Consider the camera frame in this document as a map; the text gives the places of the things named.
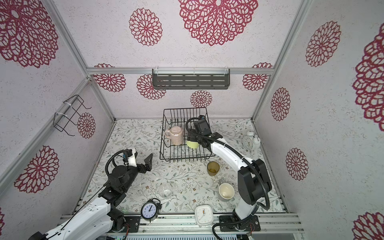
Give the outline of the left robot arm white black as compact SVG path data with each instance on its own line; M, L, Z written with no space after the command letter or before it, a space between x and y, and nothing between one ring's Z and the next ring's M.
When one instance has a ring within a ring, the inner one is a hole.
M137 175L150 172L153 165L153 154L145 158L144 164L136 163L137 155L131 149L115 153L105 165L108 180L96 192L98 197L86 202L68 221L44 234L36 232L29 239L95 240L111 230L123 230L126 220L117 206L125 199Z

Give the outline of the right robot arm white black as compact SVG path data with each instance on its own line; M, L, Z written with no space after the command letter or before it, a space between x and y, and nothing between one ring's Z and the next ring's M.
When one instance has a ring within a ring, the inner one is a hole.
M238 152L219 133L213 133L207 119L203 116L190 118L185 129L192 140L203 148L219 156L237 172L238 192L241 200L234 210L238 220L254 214L257 208L269 210L271 179L264 161L253 160Z

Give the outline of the light green mug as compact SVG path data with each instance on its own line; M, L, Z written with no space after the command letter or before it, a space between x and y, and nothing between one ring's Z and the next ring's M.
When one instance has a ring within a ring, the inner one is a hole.
M196 136L187 136L186 144L191 149L197 149L200 145Z

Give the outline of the pink iridescent mug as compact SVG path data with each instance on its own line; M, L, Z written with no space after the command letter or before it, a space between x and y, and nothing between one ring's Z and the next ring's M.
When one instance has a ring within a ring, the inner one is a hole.
M180 146L184 142L184 132L183 129L179 126L174 126L168 130L165 130L164 135L171 141L171 145Z

